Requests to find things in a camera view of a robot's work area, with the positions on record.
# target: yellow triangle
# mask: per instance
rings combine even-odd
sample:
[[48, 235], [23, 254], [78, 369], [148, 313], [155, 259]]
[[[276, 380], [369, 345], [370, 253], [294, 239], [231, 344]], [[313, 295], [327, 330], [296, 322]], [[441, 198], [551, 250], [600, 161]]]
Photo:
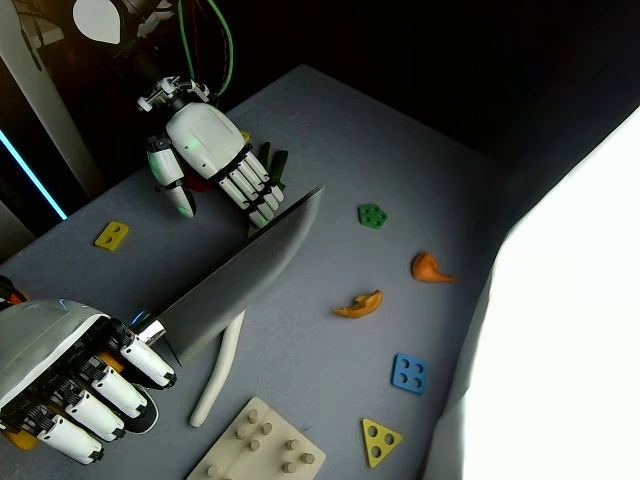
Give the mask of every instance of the yellow triangle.
[[375, 468], [402, 441], [402, 435], [379, 423], [362, 419], [362, 434], [369, 467]]

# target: white robotic hand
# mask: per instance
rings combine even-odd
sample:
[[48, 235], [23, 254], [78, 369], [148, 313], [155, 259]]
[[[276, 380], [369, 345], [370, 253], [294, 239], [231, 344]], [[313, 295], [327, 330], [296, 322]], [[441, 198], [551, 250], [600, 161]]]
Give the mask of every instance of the white robotic hand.
[[151, 170], [178, 210], [188, 217], [195, 203], [182, 186], [183, 172], [173, 149], [203, 178], [213, 179], [227, 195], [247, 212], [256, 227], [265, 226], [284, 200], [282, 190], [245, 144], [238, 128], [222, 112], [207, 103], [186, 103], [181, 92], [207, 98], [195, 82], [180, 83], [178, 77], [158, 82], [148, 98], [138, 100], [142, 110], [169, 105], [176, 113], [167, 123], [167, 137], [153, 137], [147, 145]]

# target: dark background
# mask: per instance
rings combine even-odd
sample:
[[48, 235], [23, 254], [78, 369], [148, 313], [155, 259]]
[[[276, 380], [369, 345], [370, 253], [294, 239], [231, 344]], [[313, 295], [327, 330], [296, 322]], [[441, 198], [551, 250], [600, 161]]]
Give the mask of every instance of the dark background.
[[[135, 110], [146, 83], [131, 75], [124, 56], [113, 60], [112, 52], [74, 34], [72, 3], [42, 6], [67, 38], [39, 53], [113, 184], [145, 164], [144, 137], [163, 119]], [[184, 4], [200, 79], [216, 90], [224, 61], [221, 29], [213, 14], [209, 24], [192, 0]], [[509, 219], [525, 212], [640, 103], [640, 8], [630, 1], [218, 0], [218, 6], [236, 46], [221, 110], [307, 63], [487, 153], [485, 167], [494, 179], [487, 189]], [[175, 18], [141, 48], [161, 73], [187, 76]], [[10, 83], [8, 72], [1, 73]], [[16, 132], [28, 113], [24, 106], [11, 109]], [[27, 148], [29, 142], [15, 136], [19, 149]], [[50, 149], [46, 139], [41, 143]], [[65, 199], [70, 211], [86, 201], [69, 194], [77, 191], [68, 185], [72, 180], [53, 178], [37, 165], [39, 156], [28, 148], [34, 169], [73, 197]]]

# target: gray table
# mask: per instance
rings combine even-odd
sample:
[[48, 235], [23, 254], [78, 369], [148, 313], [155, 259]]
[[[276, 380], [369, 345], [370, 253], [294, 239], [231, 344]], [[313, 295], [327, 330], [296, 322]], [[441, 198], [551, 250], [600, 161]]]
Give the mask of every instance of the gray table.
[[[218, 345], [184, 368], [166, 345], [178, 382], [153, 392], [160, 419], [143, 436], [108, 444], [102, 462], [82, 467], [40, 446], [21, 452], [0, 442], [0, 478], [179, 479], [185, 477], [253, 395], [279, 410], [324, 449], [318, 480], [411, 479], [424, 461], [475, 301], [474, 219], [485, 201], [483, 159], [353, 89], [305, 66], [235, 108], [230, 117], [289, 150], [286, 205], [326, 184], [315, 226], [297, 257], [247, 312], [236, 362], [209, 420], [187, 418], [210, 374]], [[157, 309], [240, 245], [246, 222], [218, 193], [197, 194], [192, 220], [152, 191], [145, 169], [98, 198], [0, 267], [34, 297], [67, 297], [120, 318]], [[379, 230], [358, 223], [358, 205], [389, 215]], [[91, 242], [117, 219], [131, 233], [114, 254]], [[410, 276], [412, 257], [433, 251], [457, 285]], [[381, 289], [374, 314], [330, 314]], [[423, 396], [390, 385], [397, 352], [429, 362]], [[376, 469], [366, 466], [360, 420], [405, 436]]]

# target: white stick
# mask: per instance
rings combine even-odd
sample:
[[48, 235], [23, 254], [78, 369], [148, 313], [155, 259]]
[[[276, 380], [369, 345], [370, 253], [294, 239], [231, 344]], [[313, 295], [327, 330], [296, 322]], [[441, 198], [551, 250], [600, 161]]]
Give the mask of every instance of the white stick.
[[224, 386], [224, 382], [227, 381], [227, 377], [231, 371], [231, 365], [233, 365], [233, 359], [236, 355], [236, 348], [238, 346], [238, 338], [240, 337], [242, 321], [244, 320], [244, 313], [245, 312], [242, 312], [234, 318], [224, 331], [216, 366], [214, 367], [211, 378], [209, 379], [207, 386], [204, 387], [202, 396], [189, 419], [189, 424], [192, 427], [198, 428], [204, 423], [209, 416], [211, 407]]

